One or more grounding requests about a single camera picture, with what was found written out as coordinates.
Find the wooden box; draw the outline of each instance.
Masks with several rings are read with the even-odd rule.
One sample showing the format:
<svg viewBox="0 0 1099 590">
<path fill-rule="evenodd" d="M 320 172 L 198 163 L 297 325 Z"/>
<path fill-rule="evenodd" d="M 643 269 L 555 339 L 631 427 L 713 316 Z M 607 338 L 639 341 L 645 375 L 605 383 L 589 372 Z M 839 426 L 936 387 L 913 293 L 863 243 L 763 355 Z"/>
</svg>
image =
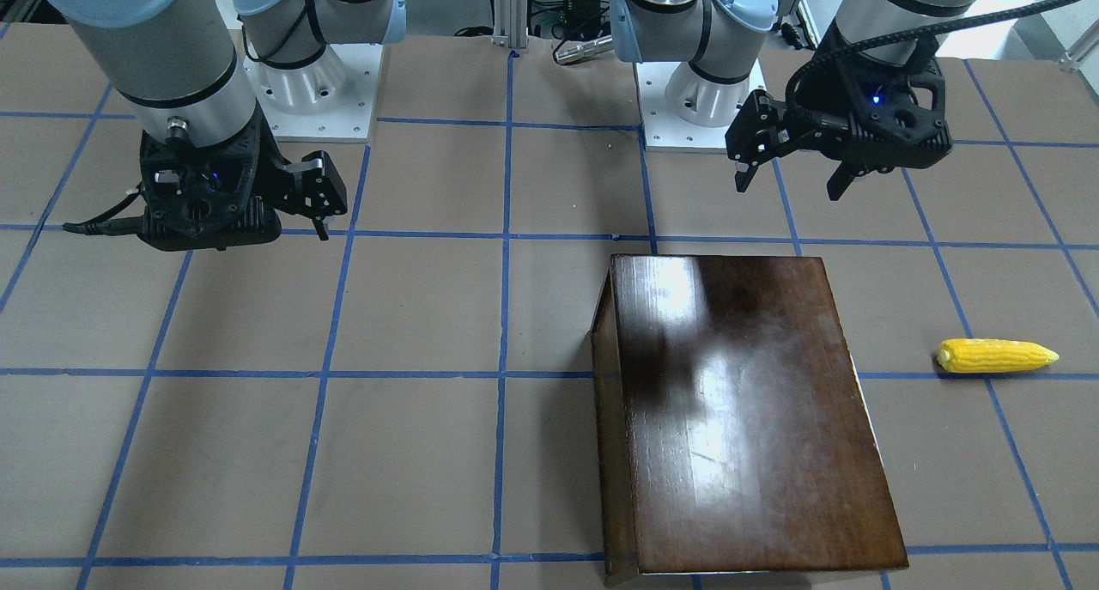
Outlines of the wooden box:
<svg viewBox="0 0 1099 590">
<path fill-rule="evenodd" d="M 614 256 L 591 341 L 608 585 L 908 566 L 820 258 Z"/>
</svg>

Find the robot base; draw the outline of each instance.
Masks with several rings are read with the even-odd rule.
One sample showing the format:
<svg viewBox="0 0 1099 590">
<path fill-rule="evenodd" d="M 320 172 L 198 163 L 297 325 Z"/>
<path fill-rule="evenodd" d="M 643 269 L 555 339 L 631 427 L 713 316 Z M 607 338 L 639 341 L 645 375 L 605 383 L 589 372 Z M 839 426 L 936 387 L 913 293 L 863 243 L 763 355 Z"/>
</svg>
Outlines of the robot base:
<svg viewBox="0 0 1099 590">
<path fill-rule="evenodd" d="M 325 144 L 369 144 L 370 124 L 381 75 L 381 45 L 331 45 L 347 67 L 352 89 L 338 108 L 320 113 L 287 113 L 267 100 L 256 69 L 246 67 L 267 123 L 279 141 L 318 141 Z"/>
<path fill-rule="evenodd" d="M 664 94 L 678 62 L 647 62 L 635 65 L 637 100 L 645 127 L 645 147 L 650 151 L 725 153 L 725 132 L 729 124 L 719 127 L 700 127 L 688 123 L 668 104 Z M 752 66 L 745 80 L 744 97 L 753 89 L 765 89 L 759 63 Z"/>
</svg>

